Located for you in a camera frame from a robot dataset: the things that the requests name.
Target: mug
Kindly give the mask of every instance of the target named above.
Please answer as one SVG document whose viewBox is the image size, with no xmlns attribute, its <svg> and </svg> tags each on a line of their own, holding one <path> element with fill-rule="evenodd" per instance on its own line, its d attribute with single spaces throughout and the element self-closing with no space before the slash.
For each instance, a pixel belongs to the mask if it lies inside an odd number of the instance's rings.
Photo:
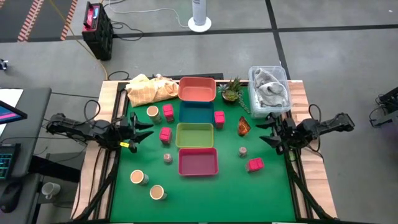
<svg viewBox="0 0 398 224">
<path fill-rule="evenodd" d="M 42 187 L 42 194 L 45 195 L 45 199 L 50 200 L 53 196 L 57 195 L 61 190 L 59 184 L 47 182 Z"/>
</svg>

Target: computer monitor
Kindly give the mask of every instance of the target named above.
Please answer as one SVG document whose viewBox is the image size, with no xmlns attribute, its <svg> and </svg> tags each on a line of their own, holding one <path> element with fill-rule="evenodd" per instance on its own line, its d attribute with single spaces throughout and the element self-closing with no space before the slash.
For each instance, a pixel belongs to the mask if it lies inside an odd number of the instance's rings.
<svg viewBox="0 0 398 224">
<path fill-rule="evenodd" d="M 26 119 L 27 114 L 0 100 L 0 124 Z"/>
</svg>

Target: yellow label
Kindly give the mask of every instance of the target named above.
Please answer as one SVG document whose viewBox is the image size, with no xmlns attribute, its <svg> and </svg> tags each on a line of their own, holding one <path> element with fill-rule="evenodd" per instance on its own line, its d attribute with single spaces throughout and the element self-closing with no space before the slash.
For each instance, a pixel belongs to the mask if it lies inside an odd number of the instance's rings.
<svg viewBox="0 0 398 224">
<path fill-rule="evenodd" d="M 121 143 L 120 143 L 120 146 L 122 146 L 122 147 L 129 147 L 130 144 L 129 144 L 129 143 L 125 143 L 125 142 L 121 142 Z"/>
</svg>

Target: wooden table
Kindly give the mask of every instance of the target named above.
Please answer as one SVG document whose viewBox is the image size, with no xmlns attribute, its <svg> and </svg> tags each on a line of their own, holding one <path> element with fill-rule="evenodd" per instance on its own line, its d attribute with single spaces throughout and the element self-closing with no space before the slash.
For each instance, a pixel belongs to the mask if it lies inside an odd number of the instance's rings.
<svg viewBox="0 0 398 224">
<path fill-rule="evenodd" d="M 104 81 L 101 87 L 101 92 L 99 94 L 98 102 L 101 105 L 101 111 L 96 119 L 103 119 L 111 121 L 113 108 L 117 93 L 117 87 L 119 82 L 126 81 Z M 296 123 L 301 122 L 306 118 L 310 118 L 308 113 L 308 100 L 305 94 L 303 81 L 291 80 L 289 81 L 289 89 L 292 97 L 293 107 L 291 109 L 292 117 Z M 118 116 L 122 113 L 122 107 L 118 109 Z M 90 142 L 86 149 L 85 160 L 83 167 L 81 168 L 81 189 L 80 189 L 80 199 L 77 205 L 78 192 L 75 197 L 75 204 L 73 205 L 73 210 L 77 206 L 76 214 L 74 217 L 79 216 L 83 209 L 88 205 L 88 202 L 94 197 L 98 190 L 98 184 L 100 182 L 100 175 L 104 164 L 104 154 L 105 150 L 100 150 L 96 142 Z M 95 166 L 96 157 L 99 157 L 97 165 Z M 111 155 L 108 162 L 108 169 L 113 164 L 113 156 Z M 323 165 L 322 159 L 317 155 L 312 154 L 307 150 L 302 150 L 301 155 L 302 165 L 307 187 L 317 202 L 323 207 L 323 209 L 331 216 L 336 217 L 335 205 L 333 203 L 333 198 L 331 196 L 330 187 L 328 183 L 328 177 L 326 176 L 325 166 Z M 93 181 L 93 188 L 90 196 L 91 183 Z M 306 218 L 306 209 L 304 199 L 300 190 L 296 187 L 298 204 L 300 207 L 300 214 L 302 218 Z M 106 207 L 108 205 L 109 188 L 104 193 L 98 218 L 105 218 Z"/>
</svg>

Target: small pot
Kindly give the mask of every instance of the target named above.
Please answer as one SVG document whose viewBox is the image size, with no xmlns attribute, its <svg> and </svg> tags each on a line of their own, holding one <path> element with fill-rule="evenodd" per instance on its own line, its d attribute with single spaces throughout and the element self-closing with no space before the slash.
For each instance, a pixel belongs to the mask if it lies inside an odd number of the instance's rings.
<svg viewBox="0 0 398 224">
<path fill-rule="evenodd" d="M 223 97 L 223 101 L 224 101 L 224 103 L 226 103 L 226 104 L 234 104 L 234 103 L 238 100 L 238 99 L 236 99 L 236 100 L 229 100 L 229 99 L 227 99 L 227 98 L 224 96 L 224 93 L 222 93 L 221 96 Z"/>
</svg>

